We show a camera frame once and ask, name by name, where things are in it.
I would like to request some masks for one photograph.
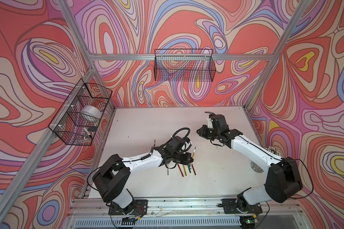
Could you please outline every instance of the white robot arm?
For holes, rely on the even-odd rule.
[[[183,130],[187,130],[183,138],[176,136]],[[165,144],[152,147],[149,153],[129,158],[120,158],[118,154],[115,154],[108,158],[93,176],[93,183],[103,201],[115,202],[124,214],[132,212],[135,200],[131,193],[124,189],[129,176],[149,168],[163,165],[167,167],[171,161],[184,165],[192,163],[191,153],[187,152],[191,147],[191,142],[187,137],[189,133],[189,128],[181,128]]]
[[[275,200],[283,203],[303,187],[298,166],[294,159],[281,158],[253,143],[242,132],[230,130],[225,117],[209,113],[208,125],[197,130],[199,136],[239,151],[256,163],[266,174],[266,182],[256,188],[244,190],[237,195],[238,208],[245,211],[260,202]]]

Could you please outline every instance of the aluminum frame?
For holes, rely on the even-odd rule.
[[[89,82],[94,73],[94,69],[89,69],[83,80]],[[68,100],[65,102],[64,106],[61,107],[57,116],[53,119],[53,123],[58,123],[59,120],[64,116],[67,106],[71,104],[76,94],[81,88],[83,81],[79,81],[78,85],[75,86],[73,93],[69,95]],[[27,184],[28,180],[32,176],[34,170],[37,168],[41,159],[45,155],[46,151],[50,147],[52,141],[55,139],[56,135],[50,130],[46,129],[45,134],[38,141],[36,147],[32,150],[29,157],[25,160],[22,167],[19,169],[17,174],[14,176],[13,180],[10,182],[9,186],[6,188],[4,193],[0,196],[0,225],[4,221],[6,215],[9,213],[10,209],[14,205],[16,199],[22,192],[23,188]]]
[[[115,116],[115,112],[116,112],[116,109],[114,109],[112,111],[111,117],[110,117],[109,121],[107,122],[105,132],[102,136],[101,144],[98,146],[97,151],[94,153],[94,158],[93,158],[93,162],[92,162],[91,168],[89,170],[89,173],[92,172],[94,169],[96,169],[96,166],[99,164],[99,161],[101,160],[102,152],[103,152],[103,149],[105,148],[105,142],[106,142],[108,134],[110,133],[110,130],[111,130],[111,125],[113,122],[113,118]],[[81,194],[78,198],[83,199],[85,197],[86,192],[89,191],[89,189],[87,189],[87,187],[88,187],[88,183],[86,181],[84,186],[83,186],[83,189],[81,191]]]
[[[203,54],[186,54],[203,56]],[[154,60],[154,54],[89,54],[92,61],[97,60]],[[212,54],[213,60],[272,60],[273,54]]]
[[[262,85],[266,81],[266,79],[269,77],[270,71],[275,66],[275,63],[277,59],[280,56],[281,51],[284,49],[285,44],[288,42],[290,36],[292,35],[294,29],[298,25],[298,22],[300,21],[302,15],[306,11],[308,5],[312,2],[312,0],[300,0],[296,9],[293,12],[292,17],[290,18],[286,28],[283,31],[282,36],[279,38],[279,41],[277,45],[274,48],[273,51],[273,58],[271,61],[266,63],[266,66],[263,68],[262,73],[260,74],[259,78],[257,79],[256,83],[254,84],[252,90],[250,91],[250,94],[248,95],[248,98],[244,104],[244,107],[250,106],[250,104],[253,103],[253,101],[256,98],[256,95],[261,90]]]
[[[78,24],[75,20],[75,17],[67,3],[66,0],[57,0],[58,2],[58,6],[60,8],[61,13],[64,16],[64,19],[66,21],[66,23],[69,26],[70,29],[70,33],[73,35],[74,39],[76,40],[76,42],[78,43],[78,46],[80,48],[80,51],[85,59],[85,61],[87,62],[89,68],[92,69],[96,69],[96,66],[94,65],[94,63],[92,62],[91,58],[89,57],[89,50],[87,48],[87,45],[85,44],[85,41],[80,33]],[[99,75],[99,72],[96,71],[96,75],[95,75],[95,79],[94,79],[97,84],[104,86],[104,82],[101,78],[101,76]]]
[[[217,205],[222,199],[237,198],[237,195],[229,196],[198,196],[198,197],[160,197],[160,198],[136,198],[148,200],[147,216],[209,216],[225,215],[224,209]],[[303,215],[303,209],[298,200],[286,200],[284,203],[268,201],[270,205],[269,215]],[[266,203],[261,205],[263,213],[268,211]],[[109,207],[102,199],[76,199],[70,207],[69,216],[77,218],[101,217],[103,213],[108,217]],[[226,215],[253,215],[253,214],[226,214]]]
[[[260,146],[263,147],[263,148],[266,148],[266,144],[261,140],[261,137],[260,137],[260,135],[259,135],[257,129],[255,128],[255,125],[253,124],[253,121],[251,120],[251,117],[250,117],[250,115],[248,114],[247,109],[244,108],[243,106],[242,106],[242,109],[243,109],[243,112],[245,113],[245,115],[246,115],[246,117],[247,117],[247,120],[249,121],[249,123],[250,123],[250,125],[251,125],[251,128],[252,128],[253,132],[254,132],[255,135],[256,135],[257,140],[259,141]]]

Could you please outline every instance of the pencil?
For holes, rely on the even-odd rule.
[[[181,167],[180,167],[180,165],[179,165],[178,163],[177,163],[177,166],[178,166],[178,168],[180,169],[181,175],[182,175],[182,177],[183,177],[183,173],[182,173]]]
[[[195,146],[195,148],[194,148],[194,153],[193,153],[193,159],[194,159],[194,156],[195,156],[195,150],[196,150],[196,146]]]
[[[193,168],[194,174],[195,174],[195,176],[196,176],[196,172],[195,172],[195,169],[194,169],[193,163],[191,163],[191,167]]]
[[[185,165],[183,164],[182,166],[183,166],[183,170],[185,171],[185,176],[187,176]]]

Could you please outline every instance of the wire mesh basket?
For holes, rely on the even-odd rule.
[[[63,117],[49,128],[67,145],[92,145],[111,96],[112,90],[83,82]],[[96,109],[96,115],[85,112],[86,108]]]
[[[212,82],[216,72],[212,53],[209,48],[155,49],[154,79]]]

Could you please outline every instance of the black bracket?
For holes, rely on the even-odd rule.
[[[261,214],[263,210],[261,204],[251,205],[249,208],[238,209],[238,204],[236,204],[236,199],[222,199],[222,204],[218,204],[218,207],[224,208],[225,214]]]
[[[145,215],[147,214],[147,208],[148,208],[148,200],[135,200],[135,207],[134,207],[134,210],[130,212],[130,215]],[[116,204],[115,202],[112,202],[110,209],[108,211],[108,214],[109,215],[124,215],[119,205]]]

